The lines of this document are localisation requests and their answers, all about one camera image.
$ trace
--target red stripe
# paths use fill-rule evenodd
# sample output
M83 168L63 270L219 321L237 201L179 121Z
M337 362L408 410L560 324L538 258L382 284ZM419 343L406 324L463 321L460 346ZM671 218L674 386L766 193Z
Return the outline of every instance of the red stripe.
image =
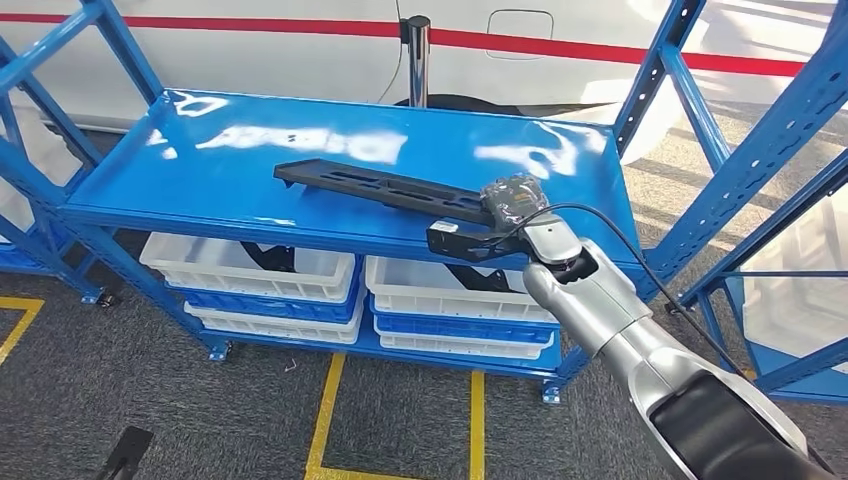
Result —
M65 15L0 13L0 21L4 22L60 23L65 18L67 18ZM136 28L319 33L364 37L396 37L398 35L397 22L214 17L124 17L124 20L127 22L127 25ZM433 45L616 63L642 63L642 58L646 52L644 48L512 37L462 30L433 29L430 33L430 41ZM794 77L801 70L801 67L804 66L804 62L708 53L684 53L683 57L686 60L686 64L695 70L780 77Z

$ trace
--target shelf surface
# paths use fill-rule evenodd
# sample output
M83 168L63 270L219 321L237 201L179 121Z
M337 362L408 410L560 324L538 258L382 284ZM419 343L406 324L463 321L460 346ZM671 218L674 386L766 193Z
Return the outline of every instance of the shelf surface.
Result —
M554 335L553 345L542 350L538 359L526 360L384 348L380 345L380 337L374 331L373 323L373 314L368 309L365 309L363 312L362 324L359 327L359 336L357 337L356 343L352 345L318 342L313 340L299 340L294 338L278 338L264 335L250 335L219 330L203 330L201 334L221 337L234 342L256 343L275 347L297 347L331 352L346 352L376 356L385 360L421 363L439 367L483 370L489 373L500 373L504 375L517 375L540 379L556 378L557 368L562 363L562 346L559 335Z
M72 195L64 214L116 227L442 260L434 217L296 185L274 166L311 158L479 190L531 173L551 203L608 215L638 245L611 130L534 118L166 90ZM606 226L559 212L617 263L632 256ZM519 255L489 265L520 268Z

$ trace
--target stacked crates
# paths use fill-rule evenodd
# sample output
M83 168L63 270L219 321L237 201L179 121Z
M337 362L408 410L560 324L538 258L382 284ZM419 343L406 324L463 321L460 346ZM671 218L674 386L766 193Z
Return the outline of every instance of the stacked crates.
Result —
M304 248L295 249L296 273L268 271L239 242L163 233L140 260L213 330L353 344L373 318L383 348L526 360L559 335L521 272L506 272L514 292L472 291L440 263Z
M305 248L294 259L295 272L263 270L239 242L164 233L150 235L140 258L205 328L355 343L365 297L360 259Z
M368 257L365 271L385 348L535 360L559 335L556 319L526 293L521 272L505 272L514 292L494 292L466 290L440 263Z

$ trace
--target black robot arm segment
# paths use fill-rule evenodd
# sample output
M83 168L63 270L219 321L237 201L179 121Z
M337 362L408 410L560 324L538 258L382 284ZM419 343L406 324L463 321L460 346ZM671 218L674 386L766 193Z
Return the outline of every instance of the black robot arm segment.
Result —
M711 375L697 379L659 406L650 419L698 479L834 478L790 448Z

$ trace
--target shelf caster wheel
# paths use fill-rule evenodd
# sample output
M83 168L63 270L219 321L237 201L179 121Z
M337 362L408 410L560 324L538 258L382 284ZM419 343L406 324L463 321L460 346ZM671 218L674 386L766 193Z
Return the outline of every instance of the shelf caster wheel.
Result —
M103 292L95 302L97 306L102 308L114 307L115 305L121 303L121 299L109 292Z
M219 345L215 345L209 351L209 360L213 362L223 362L227 359L227 355L233 350L233 342L224 342Z
M559 405L559 389L560 386L553 382L544 382L542 384L542 402L547 405Z

